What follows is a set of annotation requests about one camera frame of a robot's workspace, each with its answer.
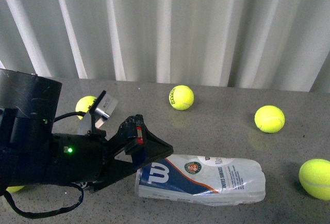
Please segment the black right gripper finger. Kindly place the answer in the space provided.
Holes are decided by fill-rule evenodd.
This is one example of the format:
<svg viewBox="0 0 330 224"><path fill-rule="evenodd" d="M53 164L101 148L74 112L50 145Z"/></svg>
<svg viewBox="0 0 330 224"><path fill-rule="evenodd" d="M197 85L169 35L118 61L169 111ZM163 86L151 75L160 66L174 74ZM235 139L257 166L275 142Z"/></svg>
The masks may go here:
<svg viewBox="0 0 330 224"><path fill-rule="evenodd" d="M92 171L96 173L94 181L90 182L90 192L100 191L137 172L132 162L122 161L111 157L103 163L98 159L90 159Z"/></svg>

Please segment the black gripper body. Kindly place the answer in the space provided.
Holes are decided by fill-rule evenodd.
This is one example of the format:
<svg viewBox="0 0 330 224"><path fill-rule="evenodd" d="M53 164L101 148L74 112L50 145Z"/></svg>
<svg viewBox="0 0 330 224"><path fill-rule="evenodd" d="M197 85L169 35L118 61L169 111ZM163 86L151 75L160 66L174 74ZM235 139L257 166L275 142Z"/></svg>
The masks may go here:
<svg viewBox="0 0 330 224"><path fill-rule="evenodd" d="M66 185L93 182L103 167L100 134L46 134L38 138L38 153L43 157L40 184Z"/></svg>

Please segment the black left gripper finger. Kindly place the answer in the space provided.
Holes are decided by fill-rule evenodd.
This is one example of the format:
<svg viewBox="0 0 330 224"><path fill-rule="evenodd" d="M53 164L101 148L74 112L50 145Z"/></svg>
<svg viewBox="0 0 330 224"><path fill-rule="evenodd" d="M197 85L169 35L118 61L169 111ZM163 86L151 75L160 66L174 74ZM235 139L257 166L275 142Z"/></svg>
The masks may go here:
<svg viewBox="0 0 330 224"><path fill-rule="evenodd" d="M108 159L120 152L131 156L134 169L164 159L173 153L173 146L152 134L143 116L128 117L120 124L117 133L108 141Z"/></svg>

